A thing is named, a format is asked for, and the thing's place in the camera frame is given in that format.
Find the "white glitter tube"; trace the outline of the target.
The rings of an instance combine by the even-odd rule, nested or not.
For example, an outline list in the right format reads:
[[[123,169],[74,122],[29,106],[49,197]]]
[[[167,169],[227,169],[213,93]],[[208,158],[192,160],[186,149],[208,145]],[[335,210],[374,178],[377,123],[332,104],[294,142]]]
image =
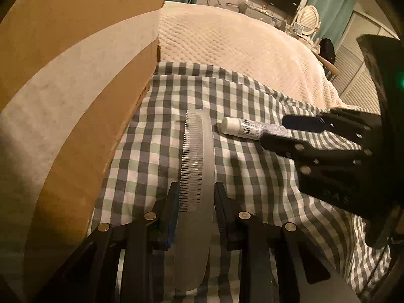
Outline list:
[[[264,134],[277,135],[285,138],[292,137],[291,131],[281,125],[241,118],[224,117],[220,123],[220,130],[225,135],[250,140],[260,140]]]

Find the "translucent grey comb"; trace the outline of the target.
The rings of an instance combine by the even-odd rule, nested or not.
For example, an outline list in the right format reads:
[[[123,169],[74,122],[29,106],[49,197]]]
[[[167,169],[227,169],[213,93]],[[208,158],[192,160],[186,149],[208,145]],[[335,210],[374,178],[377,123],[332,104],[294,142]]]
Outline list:
[[[186,293],[203,281],[214,217],[214,140],[208,112],[188,110],[180,169],[174,287]]]

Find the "checkered bed sheet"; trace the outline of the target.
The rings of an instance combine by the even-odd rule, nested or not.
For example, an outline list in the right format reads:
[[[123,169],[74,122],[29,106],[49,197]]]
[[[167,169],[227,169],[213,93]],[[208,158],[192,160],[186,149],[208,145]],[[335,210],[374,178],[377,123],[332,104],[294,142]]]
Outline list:
[[[186,112],[204,109],[212,124],[234,116],[279,124],[318,108],[217,66],[161,62],[132,117],[101,186],[90,228],[130,223],[180,177]],[[369,301],[390,266],[388,248],[365,244],[365,223],[298,190],[294,164],[258,142],[214,130],[215,179],[248,212],[277,226],[294,222],[319,247],[358,298]]]

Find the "white louvered wardrobe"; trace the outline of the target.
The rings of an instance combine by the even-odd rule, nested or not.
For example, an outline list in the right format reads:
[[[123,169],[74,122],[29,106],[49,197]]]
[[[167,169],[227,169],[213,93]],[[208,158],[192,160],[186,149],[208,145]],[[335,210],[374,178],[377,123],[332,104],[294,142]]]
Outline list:
[[[345,104],[379,114],[377,91],[357,42],[357,38],[364,34],[397,37],[378,20],[363,12],[354,11],[336,47],[335,66],[340,74],[333,80],[333,85]]]

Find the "wooden dressing table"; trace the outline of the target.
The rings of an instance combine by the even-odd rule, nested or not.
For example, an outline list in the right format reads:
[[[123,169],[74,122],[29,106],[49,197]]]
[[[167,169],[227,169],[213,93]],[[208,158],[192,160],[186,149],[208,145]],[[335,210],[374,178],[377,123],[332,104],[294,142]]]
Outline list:
[[[302,42],[316,56],[325,68],[324,73],[329,81],[332,82],[340,74],[340,71],[330,61],[320,56],[314,45],[308,43],[304,38],[299,38],[298,41]]]

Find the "white vanity mirror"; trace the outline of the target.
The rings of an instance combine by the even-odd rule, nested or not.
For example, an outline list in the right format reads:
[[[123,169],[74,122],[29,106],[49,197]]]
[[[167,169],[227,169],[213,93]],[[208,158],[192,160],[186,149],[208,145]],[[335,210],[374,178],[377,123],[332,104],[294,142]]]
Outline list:
[[[311,5],[303,7],[297,13],[295,22],[302,27],[302,35],[313,35],[320,28],[320,16],[317,8]]]

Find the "cream quilted blanket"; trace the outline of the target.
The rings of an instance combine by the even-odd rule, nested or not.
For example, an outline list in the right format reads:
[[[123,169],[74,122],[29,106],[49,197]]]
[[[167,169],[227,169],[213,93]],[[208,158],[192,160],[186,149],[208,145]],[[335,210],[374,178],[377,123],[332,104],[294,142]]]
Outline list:
[[[166,2],[159,44],[163,61],[219,66],[322,110],[348,106],[302,42],[240,13]]]

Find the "brown cardboard box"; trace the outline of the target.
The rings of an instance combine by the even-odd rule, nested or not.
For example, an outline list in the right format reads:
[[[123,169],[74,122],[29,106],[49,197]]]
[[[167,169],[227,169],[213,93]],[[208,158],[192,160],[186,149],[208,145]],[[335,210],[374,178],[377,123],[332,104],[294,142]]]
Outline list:
[[[86,236],[163,4],[1,0],[1,276],[23,302]]]

